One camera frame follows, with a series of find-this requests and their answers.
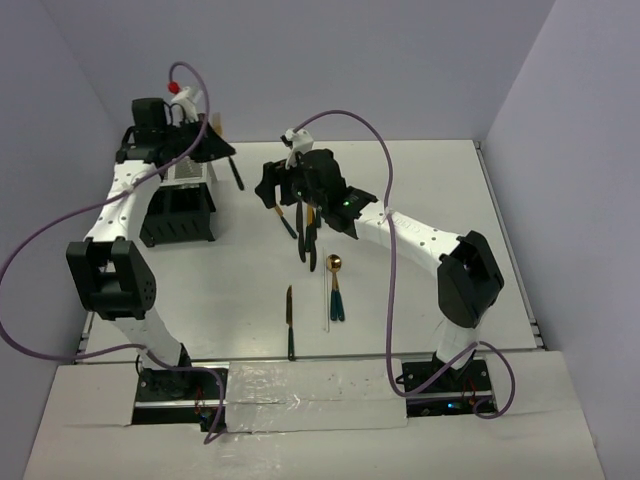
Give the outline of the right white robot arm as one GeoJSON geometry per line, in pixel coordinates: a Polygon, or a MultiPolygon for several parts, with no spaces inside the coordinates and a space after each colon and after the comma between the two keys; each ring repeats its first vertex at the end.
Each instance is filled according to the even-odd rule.
{"type": "Polygon", "coordinates": [[[311,150],[292,167],[284,160],[265,163],[255,193],[267,208],[274,207],[277,198],[285,206],[306,203],[334,231],[393,249],[431,273],[437,281],[438,307],[446,318],[434,354],[439,361],[434,377],[447,391],[467,382],[479,325],[504,287],[481,233],[451,233],[385,209],[375,195],[346,183],[329,149],[311,150]]]}

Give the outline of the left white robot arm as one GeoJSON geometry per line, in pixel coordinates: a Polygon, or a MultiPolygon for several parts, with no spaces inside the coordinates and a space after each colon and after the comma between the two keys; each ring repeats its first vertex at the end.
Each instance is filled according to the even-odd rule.
{"type": "Polygon", "coordinates": [[[66,259],[81,304],[112,324],[137,349],[144,368],[164,369],[160,387],[173,398],[188,396],[196,375],[185,347],[166,328],[155,307],[155,276],[135,244],[148,207],[176,160],[204,163],[233,153],[207,115],[181,95],[171,102],[132,103],[134,124],[116,153],[107,202],[66,259]]]}

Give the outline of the black serrated knife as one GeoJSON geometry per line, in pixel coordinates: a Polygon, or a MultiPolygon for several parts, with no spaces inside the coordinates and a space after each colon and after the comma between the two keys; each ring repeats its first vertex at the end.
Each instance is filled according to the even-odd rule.
{"type": "Polygon", "coordinates": [[[296,204],[296,232],[297,232],[297,248],[300,260],[306,262],[306,242],[305,242],[305,224],[304,224],[304,207],[301,201],[296,204]]]}

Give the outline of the black knife lower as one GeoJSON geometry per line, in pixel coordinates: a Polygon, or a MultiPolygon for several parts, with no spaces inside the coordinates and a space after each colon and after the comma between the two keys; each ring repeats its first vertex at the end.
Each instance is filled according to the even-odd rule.
{"type": "Polygon", "coordinates": [[[317,265],[317,229],[315,225],[308,226],[307,239],[309,240],[310,271],[314,272],[317,265]]]}

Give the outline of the black utensil caddy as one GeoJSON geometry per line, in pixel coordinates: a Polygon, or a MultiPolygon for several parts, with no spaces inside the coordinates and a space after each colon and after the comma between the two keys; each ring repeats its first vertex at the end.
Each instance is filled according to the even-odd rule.
{"type": "Polygon", "coordinates": [[[161,187],[149,203],[139,238],[148,248],[213,242],[211,216],[215,212],[206,183],[161,187]]]}

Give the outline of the clear glass straw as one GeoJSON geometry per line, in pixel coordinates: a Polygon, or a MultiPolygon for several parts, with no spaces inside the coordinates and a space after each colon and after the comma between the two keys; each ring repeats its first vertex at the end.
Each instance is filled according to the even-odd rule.
{"type": "Polygon", "coordinates": [[[322,274],[323,274],[323,305],[324,305],[324,325],[323,330],[326,334],[330,333],[330,291],[329,291],[329,278],[327,268],[327,250],[326,247],[322,247],[321,251],[322,261],[322,274]]]}

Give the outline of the gold knife near edge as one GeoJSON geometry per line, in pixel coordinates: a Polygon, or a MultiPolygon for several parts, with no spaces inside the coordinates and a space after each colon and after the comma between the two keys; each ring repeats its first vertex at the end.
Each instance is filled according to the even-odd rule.
{"type": "Polygon", "coordinates": [[[296,360],[294,328],[293,328],[293,292],[289,285],[286,291],[286,324],[288,328],[287,358],[289,361],[296,360]]]}

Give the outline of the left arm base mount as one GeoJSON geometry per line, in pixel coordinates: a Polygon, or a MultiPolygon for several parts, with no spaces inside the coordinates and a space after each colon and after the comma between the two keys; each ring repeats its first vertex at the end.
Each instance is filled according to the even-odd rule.
{"type": "Polygon", "coordinates": [[[136,366],[138,383],[131,417],[133,425],[193,425],[210,430],[226,392],[227,368],[195,371],[143,369],[136,366]]]}

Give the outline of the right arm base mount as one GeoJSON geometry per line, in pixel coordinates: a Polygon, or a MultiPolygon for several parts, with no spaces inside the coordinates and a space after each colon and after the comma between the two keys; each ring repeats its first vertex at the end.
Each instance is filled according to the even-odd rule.
{"type": "MultiPolygon", "coordinates": [[[[395,377],[399,389],[416,389],[437,371],[431,360],[402,361],[401,374],[395,377]]],[[[428,388],[405,400],[409,418],[473,415],[474,408],[481,415],[497,412],[487,363],[473,360],[461,377],[453,379],[444,374],[428,388]]]]}

